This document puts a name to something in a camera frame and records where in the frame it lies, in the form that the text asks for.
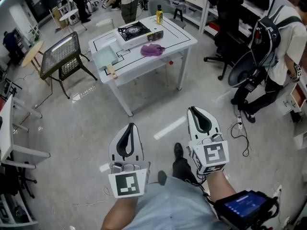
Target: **black shoe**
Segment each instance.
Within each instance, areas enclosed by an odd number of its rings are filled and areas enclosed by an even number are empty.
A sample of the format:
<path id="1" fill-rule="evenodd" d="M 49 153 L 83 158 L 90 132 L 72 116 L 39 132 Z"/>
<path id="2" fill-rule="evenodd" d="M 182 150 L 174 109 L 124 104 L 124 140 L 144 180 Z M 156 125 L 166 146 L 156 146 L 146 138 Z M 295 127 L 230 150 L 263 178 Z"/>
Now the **black shoe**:
<path id="1" fill-rule="evenodd" d="M 181 144 L 178 142 L 175 144 L 174 154 L 175 154 L 176 160 L 183 158 L 183 149 L 182 149 Z"/>
<path id="2" fill-rule="evenodd" d="M 159 171 L 159 172 L 158 172 L 158 183 L 159 183 L 161 186 L 164 186 L 164 185 L 165 185 L 166 178 L 167 178 L 167 175 L 165 174 L 164 171 Z"/>
<path id="3" fill-rule="evenodd" d="M 250 123 L 254 124 L 254 123 L 256 122 L 256 119 L 255 119 L 255 115 L 254 115 L 254 114 L 249 114 L 249 113 L 247 113 L 245 110 L 242 110 L 242 111 L 244 112 L 246 119 L 247 119 Z"/>
<path id="4" fill-rule="evenodd" d="M 90 22 L 91 20 L 90 19 L 86 19 L 86 20 L 84 20 L 84 21 L 81 21 L 81 23 L 83 24 L 83 23 L 88 23 L 88 22 Z"/>

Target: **white cable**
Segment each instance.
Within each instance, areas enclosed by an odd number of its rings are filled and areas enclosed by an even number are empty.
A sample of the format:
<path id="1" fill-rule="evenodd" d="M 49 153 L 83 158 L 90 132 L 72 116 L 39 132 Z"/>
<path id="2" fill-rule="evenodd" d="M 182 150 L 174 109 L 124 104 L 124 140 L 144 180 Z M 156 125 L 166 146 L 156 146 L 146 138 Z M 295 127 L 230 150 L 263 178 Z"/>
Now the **white cable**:
<path id="1" fill-rule="evenodd" d="M 104 186 L 104 189 L 103 189 L 103 192 L 104 194 L 108 197 L 114 197 L 113 195 L 110 195 L 110 191 L 109 189 Z M 69 205 L 69 206 L 74 206 L 74 207 L 79 207 L 79 206 L 91 206 L 91 205 L 95 205 L 95 204 L 98 204 L 98 203 L 102 203 L 102 202 L 106 202 L 107 201 L 107 198 L 106 199 L 103 199 L 103 200 L 99 200 L 97 202 L 94 202 L 94 203 L 86 203 L 86 204 L 82 204 L 82 205 L 79 205 L 79 204 L 70 204 L 70 203 L 65 203 L 65 202 L 55 202 L 53 205 L 52 205 L 52 215 L 54 216 L 54 219 L 57 221 L 57 223 L 62 227 L 63 230 L 65 230 L 65 228 L 63 227 L 63 225 L 58 221 L 58 219 L 55 217 L 55 212 L 54 212 L 54 205 L 55 204 L 64 204 L 64 205 Z"/>

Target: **black pants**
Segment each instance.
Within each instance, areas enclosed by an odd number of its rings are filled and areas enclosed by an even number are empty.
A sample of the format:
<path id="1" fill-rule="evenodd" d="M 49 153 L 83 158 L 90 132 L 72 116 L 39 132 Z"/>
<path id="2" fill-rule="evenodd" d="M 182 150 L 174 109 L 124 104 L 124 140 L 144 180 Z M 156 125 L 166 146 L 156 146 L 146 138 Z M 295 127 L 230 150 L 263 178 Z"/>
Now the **black pants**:
<path id="1" fill-rule="evenodd" d="M 88 14 L 85 11 L 84 0 L 73 0 L 73 1 L 77 4 L 81 22 L 84 22 L 88 18 Z"/>
<path id="2" fill-rule="evenodd" d="M 10 58 L 12 59 L 13 63 L 18 65 L 19 61 L 24 57 L 24 53 L 20 49 L 20 47 L 16 44 L 11 49 L 8 49 L 10 53 Z"/>
<path id="3" fill-rule="evenodd" d="M 248 114 L 255 114 L 261 108 L 272 104 L 276 100 L 279 91 L 283 88 L 281 85 L 271 80 L 268 77 L 267 71 L 264 68 L 261 68 L 258 76 L 255 78 L 255 84 L 258 86 L 263 80 L 266 80 L 266 93 L 249 104 L 243 104 L 245 98 L 249 93 L 245 86 L 241 86 L 236 91 L 236 94 L 234 96 L 234 102 L 238 104 L 238 107 L 240 109 L 245 110 Z"/>
<path id="4" fill-rule="evenodd" d="M 198 183 L 185 158 L 178 159 L 173 163 L 173 177 L 184 182 Z"/>
<path id="5" fill-rule="evenodd" d="M 121 16 L 126 24 L 135 21 L 138 3 L 139 0 L 134 0 L 132 3 L 121 5 Z"/>

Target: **gray floor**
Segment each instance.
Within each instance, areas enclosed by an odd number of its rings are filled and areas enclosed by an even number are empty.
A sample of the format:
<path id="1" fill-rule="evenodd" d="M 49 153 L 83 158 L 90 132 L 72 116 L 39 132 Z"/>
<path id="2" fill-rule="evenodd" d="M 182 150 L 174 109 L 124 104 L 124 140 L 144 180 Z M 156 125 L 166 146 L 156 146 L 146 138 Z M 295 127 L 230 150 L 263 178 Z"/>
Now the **gray floor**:
<path id="1" fill-rule="evenodd" d="M 105 12 L 100 9 L 86 24 L 88 31 L 76 26 L 82 52 L 88 49 L 88 41 L 100 34 L 95 24 L 110 17 L 115 26 L 124 24 L 120 11 Z M 142 17 L 146 17 L 146 12 L 141 14 Z M 52 21 L 41 29 L 45 41 L 42 51 L 56 43 L 64 33 L 54 34 L 54 30 Z M 68 230 L 69 226 L 74 226 L 76 230 L 100 229 L 115 199 L 104 193 L 107 191 L 104 187 L 110 187 L 107 172 L 101 174 L 99 167 L 109 162 L 109 143 L 129 122 L 138 126 L 144 155 L 152 163 L 149 181 L 157 181 L 158 170 L 171 174 L 174 144 L 181 142 L 187 146 L 189 142 L 187 123 L 159 140 L 154 135 L 186 115 L 187 108 L 192 105 L 207 110 L 218 119 L 224 138 L 228 140 L 230 163 L 225 174 L 233 187 L 237 191 L 253 189 L 272 196 L 282 184 L 280 221 L 283 223 L 287 216 L 293 216 L 298 211 L 306 194 L 301 172 L 307 152 L 295 148 L 294 125 L 290 116 L 282 116 L 272 104 L 256 114 L 255 124 L 243 118 L 252 148 L 250 156 L 243 157 L 246 141 L 240 138 L 234 140 L 227 133 L 236 122 L 230 104 L 235 89 L 227 85 L 227 77 L 223 81 L 217 80 L 221 64 L 204 63 L 202 60 L 204 56 L 214 55 L 216 47 L 213 40 L 198 34 L 198 29 L 190 24 L 186 31 L 196 37 L 198 43 L 191 52 L 182 90 L 176 90 L 180 61 L 167 67 L 168 86 L 164 67 L 121 86 L 120 90 L 134 113 L 132 118 L 126 115 L 107 85 L 94 81 L 82 70 L 64 81 L 64 87 L 72 97 L 70 100 L 57 82 L 52 82 L 51 89 L 39 79 L 31 65 L 15 70 L 15 80 L 32 73 L 16 82 L 23 87 L 19 97 L 29 105 L 39 105 L 52 93 L 38 107 L 43 118 L 28 117 L 23 125 L 30 128 L 29 133 L 18 129 L 14 135 L 17 144 L 51 153 L 51 158 L 45 160 L 28 158 L 30 162 L 39 162 L 35 170 L 29 171 L 29 177 L 36 178 L 38 183 L 31 185 L 35 199 L 29 198 L 28 203 L 40 229 Z M 98 76 L 93 62 L 84 63 Z M 262 93 L 263 88 L 259 87 L 248 99 L 255 99 Z M 14 118 L 21 122 L 24 115 L 16 111 Z M 25 160 L 18 154 L 16 156 L 21 161 Z M 273 220 L 271 225 L 280 229 L 278 219 Z"/>

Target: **power strip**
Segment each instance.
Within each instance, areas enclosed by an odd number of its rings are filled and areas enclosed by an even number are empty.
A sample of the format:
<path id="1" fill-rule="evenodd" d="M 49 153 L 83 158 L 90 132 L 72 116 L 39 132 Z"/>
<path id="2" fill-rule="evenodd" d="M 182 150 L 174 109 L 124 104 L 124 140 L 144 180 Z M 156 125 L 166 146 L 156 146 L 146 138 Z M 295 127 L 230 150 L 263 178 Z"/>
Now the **power strip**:
<path id="1" fill-rule="evenodd" d="M 236 116 L 236 122 L 238 123 L 238 129 L 241 130 L 243 128 L 241 115 Z"/>

